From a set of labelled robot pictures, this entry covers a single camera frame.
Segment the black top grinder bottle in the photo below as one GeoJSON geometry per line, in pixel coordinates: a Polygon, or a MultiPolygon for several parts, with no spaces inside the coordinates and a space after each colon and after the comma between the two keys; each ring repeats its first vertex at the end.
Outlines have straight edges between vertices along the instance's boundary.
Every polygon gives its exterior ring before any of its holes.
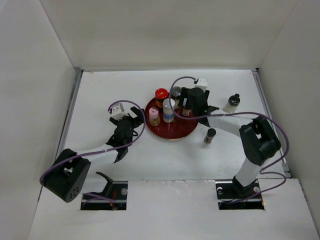
{"type": "Polygon", "coordinates": [[[172,88],[171,98],[174,100],[174,109],[179,109],[179,102],[180,102],[180,96],[181,96],[182,88],[179,86],[174,86],[172,88]]]}

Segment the pink lid spice shaker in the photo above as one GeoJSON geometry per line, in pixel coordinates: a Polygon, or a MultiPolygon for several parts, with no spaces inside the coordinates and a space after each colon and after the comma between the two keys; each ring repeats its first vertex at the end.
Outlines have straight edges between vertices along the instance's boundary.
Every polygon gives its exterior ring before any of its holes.
{"type": "Polygon", "coordinates": [[[160,124],[159,110],[156,107],[151,107],[148,111],[149,114],[149,124],[156,127],[160,124]]]}

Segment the silver lid tall jar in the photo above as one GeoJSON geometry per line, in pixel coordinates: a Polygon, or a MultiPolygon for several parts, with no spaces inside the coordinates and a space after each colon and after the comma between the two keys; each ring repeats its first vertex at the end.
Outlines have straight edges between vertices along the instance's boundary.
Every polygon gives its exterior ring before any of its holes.
{"type": "Polygon", "coordinates": [[[175,100],[166,98],[162,104],[163,107],[163,121],[165,123],[172,123],[174,120],[175,100]]]}

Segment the red lid chili sauce jar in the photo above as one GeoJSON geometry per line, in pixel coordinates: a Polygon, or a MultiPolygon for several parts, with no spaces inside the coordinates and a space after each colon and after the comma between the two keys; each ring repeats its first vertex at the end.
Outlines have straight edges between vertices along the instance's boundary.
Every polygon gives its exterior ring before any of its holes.
{"type": "Polygon", "coordinates": [[[165,88],[158,88],[155,91],[155,104],[158,109],[163,109],[163,102],[168,97],[169,93],[165,88]]]}

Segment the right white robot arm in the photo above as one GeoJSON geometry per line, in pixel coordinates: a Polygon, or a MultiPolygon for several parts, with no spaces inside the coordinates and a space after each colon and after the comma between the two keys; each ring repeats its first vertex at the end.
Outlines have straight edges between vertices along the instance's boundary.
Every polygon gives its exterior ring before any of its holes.
{"type": "Polygon", "coordinates": [[[227,116],[218,107],[208,105],[210,91],[198,87],[181,89],[180,101],[191,108],[197,122],[220,129],[241,139],[245,160],[232,179],[232,192],[238,198],[245,197],[263,168],[281,148],[281,143],[265,116],[254,119],[227,116]]]}

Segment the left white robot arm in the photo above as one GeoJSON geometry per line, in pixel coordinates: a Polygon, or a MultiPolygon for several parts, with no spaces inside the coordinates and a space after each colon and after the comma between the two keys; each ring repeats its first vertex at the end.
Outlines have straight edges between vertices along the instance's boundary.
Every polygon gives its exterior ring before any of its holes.
{"type": "Polygon", "coordinates": [[[109,121],[115,125],[115,130],[109,140],[104,145],[85,152],[64,149],[53,165],[42,174],[40,184],[64,202],[73,201],[81,193],[93,163],[118,163],[142,135],[135,129],[139,126],[146,127],[145,110],[135,106],[130,110],[135,117],[123,111],[121,116],[116,115],[114,106],[110,110],[109,121]]]}

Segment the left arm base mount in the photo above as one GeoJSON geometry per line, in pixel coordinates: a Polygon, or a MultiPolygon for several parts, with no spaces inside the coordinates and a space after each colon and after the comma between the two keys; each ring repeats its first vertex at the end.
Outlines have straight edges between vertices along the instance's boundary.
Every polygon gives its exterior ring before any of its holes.
{"type": "Polygon", "coordinates": [[[85,190],[80,209],[82,211],[125,211],[127,209],[128,181],[114,181],[102,172],[96,174],[101,181],[90,180],[90,186],[97,186],[97,191],[85,190]]]}

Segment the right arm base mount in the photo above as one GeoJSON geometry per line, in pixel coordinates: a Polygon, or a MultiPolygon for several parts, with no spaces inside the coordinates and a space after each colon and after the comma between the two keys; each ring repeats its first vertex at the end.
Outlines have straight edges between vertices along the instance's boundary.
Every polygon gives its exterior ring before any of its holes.
{"type": "Polygon", "coordinates": [[[245,189],[236,190],[232,181],[218,181],[215,184],[219,210],[264,210],[259,182],[256,180],[245,189]]]}

